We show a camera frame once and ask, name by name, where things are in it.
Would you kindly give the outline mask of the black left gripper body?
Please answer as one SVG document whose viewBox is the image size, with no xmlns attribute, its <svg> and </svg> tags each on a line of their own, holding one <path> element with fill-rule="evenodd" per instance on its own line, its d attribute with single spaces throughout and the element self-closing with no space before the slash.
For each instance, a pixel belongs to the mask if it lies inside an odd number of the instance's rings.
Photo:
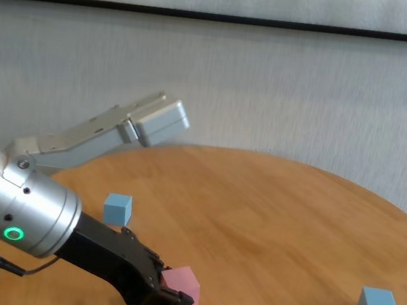
<svg viewBox="0 0 407 305">
<path fill-rule="evenodd" d="M 123 239 L 121 231 L 82 213 L 55 255 L 111 284 L 126 305 L 141 305 L 149 293 L 160 288 L 159 272 L 136 267 L 128 260 Z"/>
</svg>

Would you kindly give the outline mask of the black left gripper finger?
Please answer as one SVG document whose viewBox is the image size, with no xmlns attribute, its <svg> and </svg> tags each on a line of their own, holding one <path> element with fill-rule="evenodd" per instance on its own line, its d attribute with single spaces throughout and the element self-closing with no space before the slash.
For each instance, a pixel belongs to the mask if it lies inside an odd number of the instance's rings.
<svg viewBox="0 0 407 305">
<path fill-rule="evenodd" d="M 194 299 L 182 291 L 160 287 L 149 293 L 141 305 L 194 305 Z"/>
<path fill-rule="evenodd" d="M 159 255 L 136 237 L 132 230 L 127 227 L 121 228 L 121 236 L 124 237 L 125 257 L 139 268 L 153 268 L 155 271 L 164 270 L 165 264 Z"/>
</svg>

